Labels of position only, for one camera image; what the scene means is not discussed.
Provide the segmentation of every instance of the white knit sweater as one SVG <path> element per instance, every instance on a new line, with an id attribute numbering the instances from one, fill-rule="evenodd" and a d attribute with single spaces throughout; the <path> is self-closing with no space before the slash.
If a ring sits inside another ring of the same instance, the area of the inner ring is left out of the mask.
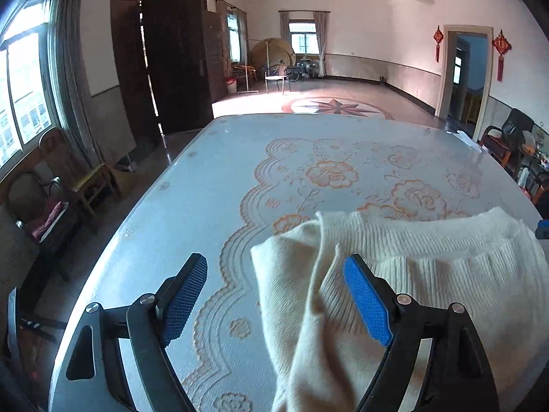
<path id="1" fill-rule="evenodd" d="M 277 375 L 273 411 L 355 410 L 384 348 L 366 331 L 342 276 L 353 253 L 396 293 L 467 308 L 501 392 L 549 332 L 549 268 L 532 231 L 501 209 L 405 222 L 317 214 L 252 249 L 267 349 Z M 427 365 L 423 341 L 400 408 L 413 410 Z"/>

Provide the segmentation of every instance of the curtain rod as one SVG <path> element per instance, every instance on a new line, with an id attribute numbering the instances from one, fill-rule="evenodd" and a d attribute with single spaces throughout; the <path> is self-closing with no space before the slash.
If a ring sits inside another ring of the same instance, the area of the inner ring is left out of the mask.
<path id="1" fill-rule="evenodd" d="M 292 9 L 291 11 L 278 11 L 278 12 L 325 12 L 325 13 L 330 13 L 330 11 L 298 11 L 296 9 Z"/>
<path id="2" fill-rule="evenodd" d="M 233 9 L 238 9 L 239 11 L 242 11 L 242 9 L 237 8 L 236 6 L 233 6 L 231 3 L 227 3 L 227 6 L 230 6 Z"/>

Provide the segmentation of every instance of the red cushion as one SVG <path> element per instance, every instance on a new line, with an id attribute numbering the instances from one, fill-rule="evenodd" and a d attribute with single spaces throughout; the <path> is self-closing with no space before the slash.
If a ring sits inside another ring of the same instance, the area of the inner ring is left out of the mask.
<path id="1" fill-rule="evenodd" d="M 56 202 L 56 200 L 48 198 L 46 200 L 46 205 L 44 206 L 44 212 L 38 218 L 27 223 L 27 227 L 30 229 L 32 236 L 37 240 L 40 240 L 62 210 L 62 202 Z"/>

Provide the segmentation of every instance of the metal screw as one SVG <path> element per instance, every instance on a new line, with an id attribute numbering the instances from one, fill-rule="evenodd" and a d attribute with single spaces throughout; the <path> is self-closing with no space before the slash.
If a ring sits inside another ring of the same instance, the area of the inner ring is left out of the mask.
<path id="1" fill-rule="evenodd" d="M 462 305 L 462 304 L 459 304 L 459 303 L 455 303 L 455 304 L 452 304 L 452 310 L 454 310 L 454 312 L 456 313 L 465 313 L 465 307 Z"/>
<path id="2" fill-rule="evenodd" d="M 139 303 L 142 305 L 149 305 L 152 304 L 156 300 L 156 297 L 154 294 L 144 294 L 139 298 Z"/>
<path id="3" fill-rule="evenodd" d="M 410 305 L 412 303 L 412 298 L 408 294 L 399 294 L 396 297 L 396 301 L 401 305 Z"/>
<path id="4" fill-rule="evenodd" d="M 95 313 L 97 310 L 100 309 L 100 305 L 97 303 L 97 302 L 94 302 L 92 304 L 89 304 L 87 307 L 86 307 L 86 312 L 87 313 Z"/>

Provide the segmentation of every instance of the gray curtain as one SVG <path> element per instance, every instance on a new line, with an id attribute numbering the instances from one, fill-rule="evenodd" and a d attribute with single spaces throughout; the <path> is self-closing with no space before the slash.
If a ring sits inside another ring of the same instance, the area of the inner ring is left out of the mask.
<path id="1" fill-rule="evenodd" d="M 290 35 L 290 12 L 283 11 L 280 13 L 280 38 L 292 44 L 292 36 Z"/>
<path id="2" fill-rule="evenodd" d="M 221 54 L 223 59 L 223 72 L 225 77 L 232 75 L 231 54 L 229 51 L 229 27 L 227 26 L 227 14 L 229 6 L 227 1 L 215 0 L 215 10 L 221 18 Z"/>
<path id="3" fill-rule="evenodd" d="M 61 127 L 77 157 L 90 166 L 102 161 L 88 122 L 92 97 L 80 41 L 81 0 L 51 0 L 48 61 L 51 87 Z"/>
<path id="4" fill-rule="evenodd" d="M 241 46 L 241 59 L 239 65 L 246 65 L 248 63 L 248 20 L 246 18 L 246 12 L 240 9 L 235 9 L 238 21 L 238 37 Z"/>
<path id="5" fill-rule="evenodd" d="M 318 40 L 318 55 L 320 58 L 320 69 L 318 76 L 326 75 L 326 67 L 324 63 L 324 55 L 326 53 L 326 37 L 328 37 L 328 19 L 329 12 L 313 12 L 316 25 L 316 38 Z"/>

